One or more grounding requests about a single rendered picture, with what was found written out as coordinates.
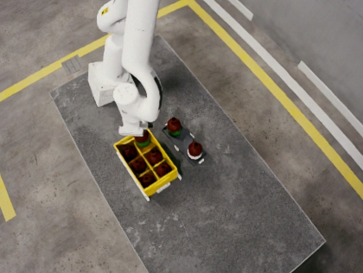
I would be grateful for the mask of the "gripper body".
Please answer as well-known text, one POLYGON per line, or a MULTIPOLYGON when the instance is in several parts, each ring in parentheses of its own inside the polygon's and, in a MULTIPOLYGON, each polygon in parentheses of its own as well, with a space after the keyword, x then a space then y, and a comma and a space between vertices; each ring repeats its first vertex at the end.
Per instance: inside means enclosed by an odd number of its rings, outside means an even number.
POLYGON ((144 130, 148 129, 148 122, 149 121, 145 121, 143 119, 140 120, 140 124, 139 124, 139 128, 143 128, 144 130))

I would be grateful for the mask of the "black rectangular tray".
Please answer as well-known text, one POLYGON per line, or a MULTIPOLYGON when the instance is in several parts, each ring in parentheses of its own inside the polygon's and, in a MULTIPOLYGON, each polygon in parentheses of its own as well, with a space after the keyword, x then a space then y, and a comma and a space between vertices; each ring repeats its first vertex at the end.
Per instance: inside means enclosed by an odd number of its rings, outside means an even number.
POLYGON ((168 133, 167 125, 162 128, 162 132, 169 138, 169 140, 181 151, 181 153, 188 159, 188 161, 195 166, 202 159, 204 159, 208 153, 202 148, 201 157, 198 160, 192 160, 188 157, 188 146, 196 140, 187 132, 187 130, 181 125, 181 133, 179 136, 170 136, 168 133))

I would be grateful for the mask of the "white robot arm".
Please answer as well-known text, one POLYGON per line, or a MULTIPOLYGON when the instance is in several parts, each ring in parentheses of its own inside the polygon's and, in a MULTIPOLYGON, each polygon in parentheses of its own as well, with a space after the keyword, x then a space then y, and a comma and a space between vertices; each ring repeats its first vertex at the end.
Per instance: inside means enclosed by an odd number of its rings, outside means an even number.
POLYGON ((162 84, 150 65, 159 5, 160 0, 111 0, 98 13, 99 28, 114 35, 106 39, 104 67, 100 63, 95 74, 102 84, 116 86, 113 97, 124 119, 120 135, 142 137, 140 120, 155 121, 161 109, 162 84), (141 81, 148 98, 125 83, 128 72, 141 81))

